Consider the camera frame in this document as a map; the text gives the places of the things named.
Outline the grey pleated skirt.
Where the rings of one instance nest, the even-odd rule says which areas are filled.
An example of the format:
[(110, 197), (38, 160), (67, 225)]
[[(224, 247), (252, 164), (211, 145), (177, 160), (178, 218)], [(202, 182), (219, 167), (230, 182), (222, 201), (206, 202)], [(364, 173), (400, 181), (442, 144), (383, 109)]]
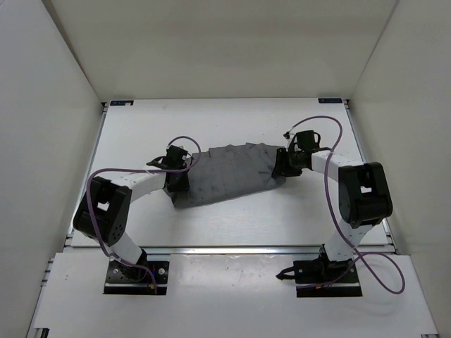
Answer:
[(277, 189), (284, 177), (272, 177), (278, 146), (265, 143), (227, 145), (194, 153), (187, 173), (189, 189), (165, 189), (175, 208), (194, 208)]

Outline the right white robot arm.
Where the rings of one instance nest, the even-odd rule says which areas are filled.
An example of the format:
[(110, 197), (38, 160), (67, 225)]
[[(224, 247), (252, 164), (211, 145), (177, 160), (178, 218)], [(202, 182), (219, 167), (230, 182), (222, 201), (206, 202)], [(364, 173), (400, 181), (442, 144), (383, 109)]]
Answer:
[(380, 163), (350, 160), (321, 147), (321, 136), (313, 130), (286, 132), (284, 138), (288, 145), (276, 151), (273, 179), (310, 170), (338, 184), (338, 228), (314, 261), (319, 279), (332, 282), (350, 264), (366, 233), (393, 211), (384, 169)]

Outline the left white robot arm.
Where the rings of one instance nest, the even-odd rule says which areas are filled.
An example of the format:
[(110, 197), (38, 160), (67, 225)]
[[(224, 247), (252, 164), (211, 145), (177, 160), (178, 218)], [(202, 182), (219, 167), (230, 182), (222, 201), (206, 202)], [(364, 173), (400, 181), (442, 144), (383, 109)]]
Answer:
[(187, 155), (183, 148), (170, 145), (164, 156), (140, 170), (114, 180), (93, 177), (75, 212), (73, 227), (102, 244), (109, 257), (123, 264), (123, 272), (131, 280), (147, 274), (147, 255), (126, 233), (130, 205), (155, 191), (188, 190)]

